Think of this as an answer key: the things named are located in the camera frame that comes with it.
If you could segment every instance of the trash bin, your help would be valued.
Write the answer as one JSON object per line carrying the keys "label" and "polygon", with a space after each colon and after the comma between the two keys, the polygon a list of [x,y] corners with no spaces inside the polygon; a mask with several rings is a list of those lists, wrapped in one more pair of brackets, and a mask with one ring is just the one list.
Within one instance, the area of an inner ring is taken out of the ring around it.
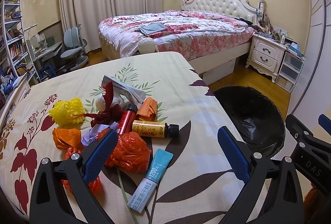
{"label": "trash bin", "polygon": [[214,92],[252,152],[271,158],[284,145],[285,126],[274,103],[251,87],[227,86]]}

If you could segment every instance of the yellow bottle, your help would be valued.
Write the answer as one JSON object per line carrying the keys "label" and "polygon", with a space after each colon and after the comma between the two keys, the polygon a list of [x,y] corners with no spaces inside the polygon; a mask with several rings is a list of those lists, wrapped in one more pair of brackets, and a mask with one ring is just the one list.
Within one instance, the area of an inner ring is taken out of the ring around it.
{"label": "yellow bottle", "polygon": [[139,136],[153,138],[177,137],[179,135],[179,126],[176,124],[167,124],[165,122],[150,122],[135,120],[132,124],[132,131]]}

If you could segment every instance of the under-bed drawer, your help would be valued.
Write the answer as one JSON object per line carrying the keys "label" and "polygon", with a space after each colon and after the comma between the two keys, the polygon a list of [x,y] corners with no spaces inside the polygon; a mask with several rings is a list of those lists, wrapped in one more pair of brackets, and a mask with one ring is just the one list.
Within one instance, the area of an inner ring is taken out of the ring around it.
{"label": "under-bed drawer", "polygon": [[263,42],[262,40],[257,39],[255,50],[272,57],[273,59],[277,59],[279,53],[281,53],[281,49],[275,46],[268,44],[267,42]]}
{"label": "under-bed drawer", "polygon": [[259,51],[253,50],[252,61],[273,72],[277,61]]}

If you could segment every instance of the gray folded cloth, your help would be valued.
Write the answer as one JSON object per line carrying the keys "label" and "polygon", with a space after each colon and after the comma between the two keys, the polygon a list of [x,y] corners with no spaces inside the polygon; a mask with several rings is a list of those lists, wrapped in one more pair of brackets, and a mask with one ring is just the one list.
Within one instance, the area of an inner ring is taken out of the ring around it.
{"label": "gray folded cloth", "polygon": [[164,31],[166,29],[167,28],[163,25],[162,22],[152,22],[152,23],[149,23],[146,26],[138,27],[138,29],[136,31],[139,31],[143,35],[146,36],[146,35],[149,35],[149,34],[152,34],[152,33],[158,33],[160,31]]}

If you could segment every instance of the black bottle cap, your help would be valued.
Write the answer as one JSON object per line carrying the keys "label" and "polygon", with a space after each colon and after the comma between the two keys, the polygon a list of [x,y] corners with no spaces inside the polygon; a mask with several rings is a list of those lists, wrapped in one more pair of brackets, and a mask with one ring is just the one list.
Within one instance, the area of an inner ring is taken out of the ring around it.
{"label": "black bottle cap", "polygon": [[179,125],[169,124],[167,128],[167,137],[177,137],[179,135]]}
{"label": "black bottle cap", "polygon": [[131,111],[137,113],[138,107],[135,104],[129,103],[126,107],[126,110],[131,110]]}

